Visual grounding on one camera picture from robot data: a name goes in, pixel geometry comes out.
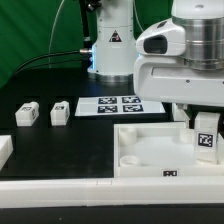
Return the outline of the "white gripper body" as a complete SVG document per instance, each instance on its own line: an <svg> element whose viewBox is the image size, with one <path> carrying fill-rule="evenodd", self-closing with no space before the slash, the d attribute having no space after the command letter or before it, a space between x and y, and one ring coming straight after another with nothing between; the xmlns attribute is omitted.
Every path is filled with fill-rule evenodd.
<svg viewBox="0 0 224 224"><path fill-rule="evenodd" d="M133 83L143 100L224 107L224 70L194 70L177 57L140 56Z"/></svg>

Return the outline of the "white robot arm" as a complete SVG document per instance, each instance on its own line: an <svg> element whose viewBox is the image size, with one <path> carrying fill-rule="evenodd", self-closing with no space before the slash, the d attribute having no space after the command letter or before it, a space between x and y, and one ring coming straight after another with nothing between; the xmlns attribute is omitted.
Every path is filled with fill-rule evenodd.
<svg viewBox="0 0 224 224"><path fill-rule="evenodd" d="M133 80L144 100L224 107L224 0L173 0L171 17L133 35L133 0L87 0L97 13L89 76Z"/></svg>

